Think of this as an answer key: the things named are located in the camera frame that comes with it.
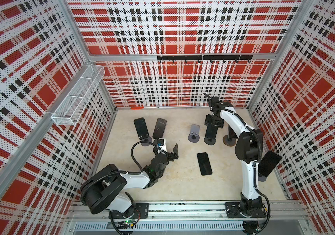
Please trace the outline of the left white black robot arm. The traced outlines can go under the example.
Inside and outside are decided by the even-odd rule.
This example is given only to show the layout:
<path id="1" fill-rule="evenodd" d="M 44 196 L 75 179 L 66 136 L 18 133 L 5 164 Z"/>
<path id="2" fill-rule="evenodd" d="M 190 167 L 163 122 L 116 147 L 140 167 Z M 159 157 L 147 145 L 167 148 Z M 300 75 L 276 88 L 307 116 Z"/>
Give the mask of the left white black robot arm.
<path id="1" fill-rule="evenodd" d="M 134 149 L 138 145 L 153 146 L 154 158 L 149 165 L 142 167 L 134 156 Z M 80 202 L 88 206 L 91 214 L 98 214 L 103 210 L 118 211 L 124 217 L 131 217 L 136 211 L 136 202 L 125 190 L 149 189 L 163 177 L 170 162 L 179 159 L 178 144 L 172 152 L 166 150 L 166 139 L 155 142 L 139 141 L 135 143 L 130 155 L 139 171 L 126 171 L 109 164 L 87 181 L 80 188 Z"/>

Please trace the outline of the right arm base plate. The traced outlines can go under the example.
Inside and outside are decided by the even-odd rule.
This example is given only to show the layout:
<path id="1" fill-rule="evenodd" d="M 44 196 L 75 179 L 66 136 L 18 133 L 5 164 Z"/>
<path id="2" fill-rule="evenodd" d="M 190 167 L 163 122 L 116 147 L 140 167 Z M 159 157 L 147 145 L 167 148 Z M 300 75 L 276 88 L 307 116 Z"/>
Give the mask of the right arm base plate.
<path id="1" fill-rule="evenodd" d="M 263 205 L 248 209 L 240 202 L 226 202 L 225 212 L 228 218 L 267 218 Z"/>

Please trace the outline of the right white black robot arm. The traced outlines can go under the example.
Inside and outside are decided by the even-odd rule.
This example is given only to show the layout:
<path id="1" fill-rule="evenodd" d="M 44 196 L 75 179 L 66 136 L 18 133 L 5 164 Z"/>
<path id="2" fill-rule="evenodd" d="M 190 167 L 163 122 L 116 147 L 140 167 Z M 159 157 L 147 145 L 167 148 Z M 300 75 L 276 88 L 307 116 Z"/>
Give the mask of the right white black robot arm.
<path id="1" fill-rule="evenodd" d="M 204 96 L 208 99 L 210 111 L 213 113 L 206 117 L 206 125 L 220 128 L 226 122 L 238 137 L 235 154 L 242 167 L 239 213 L 243 217 L 252 217 L 257 210 L 263 208 L 262 195 L 258 190 L 258 165 L 262 155 L 263 133 L 247 124 L 230 102 L 221 101 L 219 97 L 211 97 L 206 93 Z"/>

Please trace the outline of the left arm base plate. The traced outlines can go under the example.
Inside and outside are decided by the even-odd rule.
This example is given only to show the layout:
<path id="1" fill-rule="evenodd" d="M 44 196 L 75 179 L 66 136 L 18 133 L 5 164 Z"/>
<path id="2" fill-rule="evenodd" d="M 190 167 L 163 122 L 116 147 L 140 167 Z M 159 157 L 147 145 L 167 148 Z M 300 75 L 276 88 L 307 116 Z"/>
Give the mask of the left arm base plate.
<path id="1" fill-rule="evenodd" d="M 146 219 L 149 215 L 149 203 L 135 203 L 125 212 L 111 210 L 110 214 L 113 219 Z"/>

